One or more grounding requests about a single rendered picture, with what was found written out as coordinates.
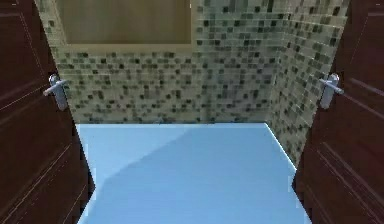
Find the dark brown room door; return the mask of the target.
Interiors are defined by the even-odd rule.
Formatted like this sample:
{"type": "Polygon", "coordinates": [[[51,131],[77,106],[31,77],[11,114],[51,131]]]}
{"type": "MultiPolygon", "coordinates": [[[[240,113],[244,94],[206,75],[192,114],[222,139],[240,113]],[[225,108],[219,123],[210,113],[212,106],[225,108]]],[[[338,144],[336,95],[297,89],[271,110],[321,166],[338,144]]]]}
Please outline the dark brown room door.
{"type": "Polygon", "coordinates": [[[384,0],[350,0],[332,73],[292,188],[311,224],[384,224],[384,0]]]}
{"type": "Polygon", "coordinates": [[[35,0],[0,0],[0,224],[78,224],[95,185],[35,0]]]}

